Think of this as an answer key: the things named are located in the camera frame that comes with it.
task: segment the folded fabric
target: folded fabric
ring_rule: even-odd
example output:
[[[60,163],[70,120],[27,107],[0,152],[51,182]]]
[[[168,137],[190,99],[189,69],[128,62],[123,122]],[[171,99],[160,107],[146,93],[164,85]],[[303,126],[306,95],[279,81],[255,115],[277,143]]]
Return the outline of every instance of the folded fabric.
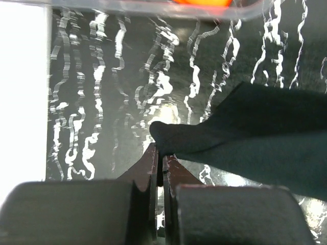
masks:
[[[198,125],[155,121],[161,155],[327,201],[327,96],[241,83]]]

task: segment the orange ball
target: orange ball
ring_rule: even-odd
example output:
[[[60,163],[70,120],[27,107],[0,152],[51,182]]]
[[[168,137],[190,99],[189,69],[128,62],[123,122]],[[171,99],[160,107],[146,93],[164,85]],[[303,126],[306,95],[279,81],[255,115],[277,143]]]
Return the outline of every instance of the orange ball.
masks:
[[[175,0],[179,4],[228,7],[232,0]]]

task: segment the plastic tray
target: plastic tray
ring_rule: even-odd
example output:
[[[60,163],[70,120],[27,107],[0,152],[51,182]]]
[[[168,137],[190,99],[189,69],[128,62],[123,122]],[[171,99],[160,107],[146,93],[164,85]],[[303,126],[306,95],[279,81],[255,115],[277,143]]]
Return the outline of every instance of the plastic tray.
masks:
[[[247,20],[262,15],[273,5],[274,0],[233,0],[229,7],[178,4],[170,0],[9,0],[8,2],[97,9],[104,12],[123,12],[129,15]]]

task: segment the cloth fold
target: cloth fold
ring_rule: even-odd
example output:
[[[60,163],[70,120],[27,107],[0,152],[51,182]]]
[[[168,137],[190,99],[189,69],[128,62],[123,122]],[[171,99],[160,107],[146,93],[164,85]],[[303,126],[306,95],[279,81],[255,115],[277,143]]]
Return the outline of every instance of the cloth fold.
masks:
[[[155,121],[161,155],[327,201],[327,96],[241,83],[198,125]]]

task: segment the marble pattern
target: marble pattern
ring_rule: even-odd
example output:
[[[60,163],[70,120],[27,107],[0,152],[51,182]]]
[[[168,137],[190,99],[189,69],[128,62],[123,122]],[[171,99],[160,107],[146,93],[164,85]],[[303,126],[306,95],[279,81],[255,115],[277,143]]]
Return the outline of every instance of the marble pattern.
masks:
[[[231,22],[54,10],[47,180],[118,177],[153,142],[152,121],[198,124],[240,81],[326,93],[326,7],[276,0]],[[205,184],[259,185],[181,162]],[[326,203],[298,199],[325,244]]]

